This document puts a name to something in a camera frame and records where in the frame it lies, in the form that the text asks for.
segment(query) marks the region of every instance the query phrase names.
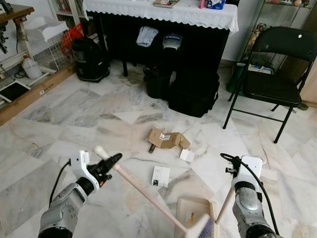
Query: white plastic jug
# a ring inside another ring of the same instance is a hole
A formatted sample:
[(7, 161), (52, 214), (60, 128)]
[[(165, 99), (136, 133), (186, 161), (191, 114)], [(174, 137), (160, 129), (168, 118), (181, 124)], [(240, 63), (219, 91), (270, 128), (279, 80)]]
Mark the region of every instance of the white plastic jug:
[(28, 77), (30, 79), (37, 79), (42, 76), (42, 72), (39, 68), (38, 63), (36, 63), (34, 60), (31, 60), (27, 56), (23, 56), (24, 60), (22, 63), (22, 67)]

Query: wooden baseboard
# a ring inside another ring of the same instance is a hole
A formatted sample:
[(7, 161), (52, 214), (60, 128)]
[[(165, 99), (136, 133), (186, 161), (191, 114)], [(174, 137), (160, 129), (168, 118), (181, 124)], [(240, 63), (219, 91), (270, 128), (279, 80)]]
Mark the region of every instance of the wooden baseboard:
[(63, 82), (76, 71), (75, 64), (71, 64), (61, 71), (51, 75), (44, 82), (40, 83), (30, 91), (26, 92), (12, 103), (0, 110), (0, 125), (5, 124), (8, 120), (16, 116), (18, 113), (26, 109), (40, 97), (51, 91), (58, 84)]
[(303, 103), (309, 107), (317, 108), (317, 103), (312, 103), (312, 102), (308, 102), (308, 101), (303, 101)]

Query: chair seat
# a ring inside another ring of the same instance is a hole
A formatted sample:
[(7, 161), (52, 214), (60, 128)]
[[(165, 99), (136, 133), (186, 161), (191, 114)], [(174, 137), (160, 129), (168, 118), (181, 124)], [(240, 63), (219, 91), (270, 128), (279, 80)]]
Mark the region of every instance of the chair seat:
[(254, 71), (247, 72), (243, 94), (248, 98), (293, 108), (302, 102), (300, 93), (291, 80)]

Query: broom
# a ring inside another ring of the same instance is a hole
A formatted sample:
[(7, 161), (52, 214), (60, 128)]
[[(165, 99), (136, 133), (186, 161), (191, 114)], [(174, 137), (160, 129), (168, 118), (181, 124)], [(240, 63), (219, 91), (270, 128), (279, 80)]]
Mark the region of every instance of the broom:
[[(110, 156), (104, 151), (101, 146), (96, 146), (94, 152), (102, 159), (107, 160)], [(135, 180), (116, 163), (112, 167), (122, 177), (124, 177), (129, 183), (131, 183), (140, 193), (142, 193), (153, 205), (155, 205), (164, 215), (166, 215), (176, 226), (178, 226), (184, 233), (185, 238), (206, 238), (211, 234), (211, 218), (208, 214), (205, 214), (201, 219), (191, 228), (184, 227), (175, 217), (173, 217), (168, 211), (166, 211), (162, 205), (160, 205), (153, 197), (151, 197), (143, 188), (141, 188)]]

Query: black folding chair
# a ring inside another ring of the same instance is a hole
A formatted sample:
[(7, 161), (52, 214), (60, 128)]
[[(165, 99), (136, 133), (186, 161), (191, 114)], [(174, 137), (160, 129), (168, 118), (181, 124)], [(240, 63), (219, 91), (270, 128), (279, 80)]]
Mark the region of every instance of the black folding chair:
[[(276, 74), (248, 71), (248, 67), (254, 52), (272, 52), (296, 57), (308, 61), (309, 66), (303, 76), (296, 83), (294, 83), (290, 79), (279, 77)], [(230, 96), (229, 101), (231, 101), (233, 95), (234, 99), (223, 129), (226, 129), (232, 111), (238, 111), (241, 113), (247, 113), (258, 117), (279, 121), (282, 122), (282, 126), (277, 134), (276, 139), (274, 140), (274, 143), (277, 143), (293, 108), (298, 107), (302, 103), (300, 92), (304, 87), (306, 78), (313, 66), (316, 55), (316, 34), (314, 35), (303, 30), (287, 27), (272, 27), (261, 33), (253, 45), (249, 60), (246, 63), (241, 77)], [(278, 120), (235, 109), (234, 104), (237, 100), (241, 87), (243, 88), (244, 96), (248, 98), (276, 104), (272, 111), (274, 111), (278, 105), (289, 107), (285, 119)]]

